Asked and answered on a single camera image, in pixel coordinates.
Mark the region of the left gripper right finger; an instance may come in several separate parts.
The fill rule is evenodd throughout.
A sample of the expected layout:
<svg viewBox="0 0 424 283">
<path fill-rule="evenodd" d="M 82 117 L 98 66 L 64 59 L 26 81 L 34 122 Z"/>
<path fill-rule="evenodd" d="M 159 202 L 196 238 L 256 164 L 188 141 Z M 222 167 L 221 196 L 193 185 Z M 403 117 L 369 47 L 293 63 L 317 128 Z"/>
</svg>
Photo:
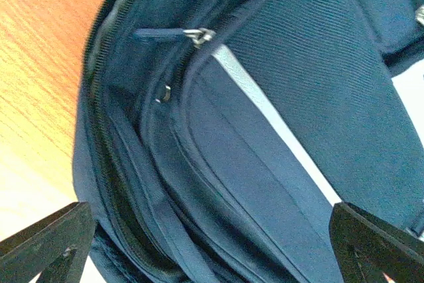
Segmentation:
<svg viewBox="0 0 424 283">
<path fill-rule="evenodd" d="M 329 234 L 345 282 L 423 281 L 423 212 L 401 230 L 341 202 L 333 208 Z"/>
</svg>

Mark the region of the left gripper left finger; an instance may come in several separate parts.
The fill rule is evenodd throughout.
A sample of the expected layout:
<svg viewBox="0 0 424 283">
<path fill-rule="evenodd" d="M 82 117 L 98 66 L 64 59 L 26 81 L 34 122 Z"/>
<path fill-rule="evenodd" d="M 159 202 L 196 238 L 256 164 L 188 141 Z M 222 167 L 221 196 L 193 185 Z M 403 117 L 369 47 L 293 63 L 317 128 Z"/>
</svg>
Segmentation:
<svg viewBox="0 0 424 283">
<path fill-rule="evenodd" d="M 95 222 L 87 202 L 73 202 L 1 241 L 1 281 L 79 282 Z"/>
</svg>

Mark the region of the navy blue backpack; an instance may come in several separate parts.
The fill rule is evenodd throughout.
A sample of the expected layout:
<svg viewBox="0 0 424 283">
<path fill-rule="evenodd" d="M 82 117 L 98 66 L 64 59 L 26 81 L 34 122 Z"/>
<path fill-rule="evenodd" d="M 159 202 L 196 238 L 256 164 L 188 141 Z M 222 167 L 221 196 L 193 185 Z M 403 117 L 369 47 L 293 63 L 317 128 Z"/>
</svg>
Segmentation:
<svg viewBox="0 0 424 283">
<path fill-rule="evenodd" d="M 106 282 L 342 282 L 337 203 L 423 238 L 423 0 L 105 0 L 73 178 Z"/>
</svg>

